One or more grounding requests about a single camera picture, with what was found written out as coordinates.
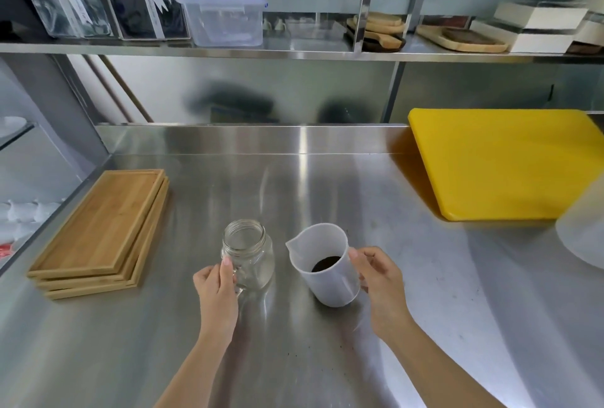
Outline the person's right hand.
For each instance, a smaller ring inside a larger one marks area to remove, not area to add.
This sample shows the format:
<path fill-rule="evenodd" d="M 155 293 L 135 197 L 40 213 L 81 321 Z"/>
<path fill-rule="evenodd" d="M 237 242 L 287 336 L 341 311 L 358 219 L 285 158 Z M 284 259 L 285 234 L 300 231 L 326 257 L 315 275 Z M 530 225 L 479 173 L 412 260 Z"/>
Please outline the person's right hand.
<path fill-rule="evenodd" d="M 401 270 L 379 247 L 375 250 L 376 275 L 359 275 L 362 289 L 370 298 L 371 321 L 375 334 L 386 344 L 401 343 L 414 322 L 406 303 Z"/>

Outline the clear glass jar mug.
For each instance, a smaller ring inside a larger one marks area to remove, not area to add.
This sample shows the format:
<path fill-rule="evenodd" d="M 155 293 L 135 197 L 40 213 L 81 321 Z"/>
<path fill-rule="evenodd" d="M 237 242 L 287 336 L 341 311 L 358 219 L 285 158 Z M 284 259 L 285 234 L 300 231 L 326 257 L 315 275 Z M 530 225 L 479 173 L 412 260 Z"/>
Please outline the clear glass jar mug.
<path fill-rule="evenodd" d="M 263 289 L 275 269 L 272 240 L 265 227 L 253 219 L 239 219 L 226 226 L 221 258 L 230 258 L 236 277 L 236 295 Z"/>

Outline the white plastic measuring jug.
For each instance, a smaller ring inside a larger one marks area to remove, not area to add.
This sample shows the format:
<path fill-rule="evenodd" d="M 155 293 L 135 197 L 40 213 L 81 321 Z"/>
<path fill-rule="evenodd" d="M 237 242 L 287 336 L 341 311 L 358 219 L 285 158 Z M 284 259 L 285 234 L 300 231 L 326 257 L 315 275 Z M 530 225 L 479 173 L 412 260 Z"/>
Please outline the white plastic measuring jug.
<path fill-rule="evenodd" d="M 349 259 L 348 237 L 342 228 L 331 223 L 311 225 L 287 241 L 286 248 L 292 266 L 323 305 L 339 308 L 357 297 L 361 289 L 359 276 Z M 329 256 L 341 259 L 325 271 L 311 273 L 317 261 Z"/>

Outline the person's left forearm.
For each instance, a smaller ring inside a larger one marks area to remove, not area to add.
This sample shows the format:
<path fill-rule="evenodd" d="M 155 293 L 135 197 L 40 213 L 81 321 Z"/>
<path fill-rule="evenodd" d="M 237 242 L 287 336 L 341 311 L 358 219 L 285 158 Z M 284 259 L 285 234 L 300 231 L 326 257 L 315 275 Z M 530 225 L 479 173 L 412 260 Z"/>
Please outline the person's left forearm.
<path fill-rule="evenodd" d="M 234 329 L 205 329 L 154 408 L 207 408 L 218 368 Z"/>

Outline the person's right forearm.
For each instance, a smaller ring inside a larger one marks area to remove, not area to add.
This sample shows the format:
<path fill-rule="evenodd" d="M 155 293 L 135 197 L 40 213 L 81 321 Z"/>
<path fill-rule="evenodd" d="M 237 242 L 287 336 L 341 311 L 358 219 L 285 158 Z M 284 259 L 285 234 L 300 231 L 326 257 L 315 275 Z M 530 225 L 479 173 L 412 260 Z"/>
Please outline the person's right forearm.
<path fill-rule="evenodd" d="M 427 408 L 506 408 L 413 321 L 374 324 Z"/>

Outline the dark coffee grounds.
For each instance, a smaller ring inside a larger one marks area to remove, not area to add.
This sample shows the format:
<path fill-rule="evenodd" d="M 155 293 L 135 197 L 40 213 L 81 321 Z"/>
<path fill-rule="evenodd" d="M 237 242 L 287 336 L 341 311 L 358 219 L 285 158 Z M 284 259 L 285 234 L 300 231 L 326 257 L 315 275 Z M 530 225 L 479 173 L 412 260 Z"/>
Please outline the dark coffee grounds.
<path fill-rule="evenodd" d="M 319 273 L 322 271 L 325 271 L 329 268 L 331 268 L 332 266 L 334 266 L 336 263 L 339 262 L 339 260 L 341 259 L 341 256 L 329 256 L 326 258 L 323 258 L 319 261 L 317 261 L 316 264 L 314 264 L 311 273 Z"/>

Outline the yellow cutting board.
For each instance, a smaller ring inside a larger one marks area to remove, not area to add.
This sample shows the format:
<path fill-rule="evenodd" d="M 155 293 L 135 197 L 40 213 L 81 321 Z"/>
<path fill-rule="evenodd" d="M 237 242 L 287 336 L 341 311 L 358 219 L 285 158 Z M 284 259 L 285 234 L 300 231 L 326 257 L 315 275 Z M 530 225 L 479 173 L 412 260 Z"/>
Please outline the yellow cutting board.
<path fill-rule="evenodd" d="M 604 172 L 604 133 L 576 109 L 408 115 L 442 217 L 555 220 Z"/>

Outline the row of white cups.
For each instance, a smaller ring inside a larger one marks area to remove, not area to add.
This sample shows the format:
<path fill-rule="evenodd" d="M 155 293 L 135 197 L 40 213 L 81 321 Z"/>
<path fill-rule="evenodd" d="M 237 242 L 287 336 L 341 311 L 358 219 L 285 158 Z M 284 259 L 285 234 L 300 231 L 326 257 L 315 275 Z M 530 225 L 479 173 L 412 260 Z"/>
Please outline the row of white cups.
<path fill-rule="evenodd" d="M 61 205 L 61 202 L 0 202 L 0 241 L 31 235 Z"/>

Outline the stainless steel shelf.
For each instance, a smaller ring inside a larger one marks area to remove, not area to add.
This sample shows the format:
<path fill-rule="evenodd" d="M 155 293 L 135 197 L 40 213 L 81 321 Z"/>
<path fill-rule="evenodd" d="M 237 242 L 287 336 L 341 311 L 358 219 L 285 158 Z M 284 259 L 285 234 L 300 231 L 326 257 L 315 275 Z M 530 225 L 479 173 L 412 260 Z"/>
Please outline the stainless steel shelf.
<path fill-rule="evenodd" d="M 202 48 L 191 41 L 127 42 L 120 40 L 0 41 L 0 53 L 131 55 L 217 59 L 284 59 L 324 61 L 392 61 L 415 63 L 505 63 L 604 65 L 604 54 L 480 54 L 448 51 L 422 37 L 411 36 L 395 53 L 354 52 L 343 39 L 288 40 L 269 37 L 259 47 Z"/>

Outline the translucent plastic container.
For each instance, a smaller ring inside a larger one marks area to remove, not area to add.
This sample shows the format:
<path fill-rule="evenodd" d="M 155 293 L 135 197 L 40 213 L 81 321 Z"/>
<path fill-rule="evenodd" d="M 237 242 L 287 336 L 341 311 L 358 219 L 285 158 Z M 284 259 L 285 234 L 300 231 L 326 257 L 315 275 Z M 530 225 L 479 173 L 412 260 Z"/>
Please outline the translucent plastic container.
<path fill-rule="evenodd" d="M 604 172 L 556 221 L 555 229 L 568 251 L 604 269 Z"/>

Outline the stack of wooden serving boards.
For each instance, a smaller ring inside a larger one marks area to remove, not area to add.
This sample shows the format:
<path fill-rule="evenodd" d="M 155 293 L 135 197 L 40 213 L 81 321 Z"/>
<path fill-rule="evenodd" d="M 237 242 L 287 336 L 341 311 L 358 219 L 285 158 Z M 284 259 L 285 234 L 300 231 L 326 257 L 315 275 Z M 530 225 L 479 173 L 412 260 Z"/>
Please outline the stack of wooden serving boards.
<path fill-rule="evenodd" d="M 366 24 L 358 36 L 358 15 L 348 18 L 345 23 L 344 38 L 356 52 L 397 53 L 406 44 L 406 18 L 403 15 L 370 11 Z"/>

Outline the light wooden serving board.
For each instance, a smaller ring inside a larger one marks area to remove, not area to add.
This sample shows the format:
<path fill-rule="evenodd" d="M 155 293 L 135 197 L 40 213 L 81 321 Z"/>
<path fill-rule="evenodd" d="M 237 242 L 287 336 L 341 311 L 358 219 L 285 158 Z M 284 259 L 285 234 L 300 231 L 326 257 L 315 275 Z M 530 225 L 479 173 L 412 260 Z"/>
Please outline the light wooden serving board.
<path fill-rule="evenodd" d="M 499 54 L 507 52 L 509 45 L 467 45 L 450 41 L 442 36 L 443 26 L 420 25 L 415 34 L 449 51 L 459 53 Z"/>

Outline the dark wooden board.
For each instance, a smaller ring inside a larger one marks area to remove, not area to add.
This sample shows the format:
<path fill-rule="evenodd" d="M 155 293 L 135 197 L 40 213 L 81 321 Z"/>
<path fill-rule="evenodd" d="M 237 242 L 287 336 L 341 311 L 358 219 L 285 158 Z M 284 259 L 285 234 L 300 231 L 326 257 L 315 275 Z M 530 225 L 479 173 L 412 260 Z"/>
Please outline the dark wooden board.
<path fill-rule="evenodd" d="M 504 45 L 501 41 L 468 29 L 445 27 L 442 28 L 442 36 L 450 41 L 467 45 Z"/>

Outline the glass side shelf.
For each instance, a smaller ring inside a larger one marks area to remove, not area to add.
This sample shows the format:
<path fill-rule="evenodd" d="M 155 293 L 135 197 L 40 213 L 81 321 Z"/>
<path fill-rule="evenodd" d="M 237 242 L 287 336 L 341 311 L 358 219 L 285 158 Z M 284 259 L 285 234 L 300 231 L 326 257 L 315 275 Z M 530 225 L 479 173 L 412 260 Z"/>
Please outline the glass side shelf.
<path fill-rule="evenodd" d="M 0 120 L 0 152 L 36 127 L 34 122 L 10 121 L 8 119 L 9 117 L 4 117 Z"/>

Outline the white plate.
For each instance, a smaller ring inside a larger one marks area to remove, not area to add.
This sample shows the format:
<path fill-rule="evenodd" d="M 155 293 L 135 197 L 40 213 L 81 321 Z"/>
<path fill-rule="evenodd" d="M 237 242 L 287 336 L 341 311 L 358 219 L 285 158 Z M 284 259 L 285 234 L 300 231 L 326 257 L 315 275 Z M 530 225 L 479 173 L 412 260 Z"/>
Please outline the white plate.
<path fill-rule="evenodd" d="M 0 139 L 13 137 L 27 125 L 28 122 L 21 116 L 0 116 Z"/>

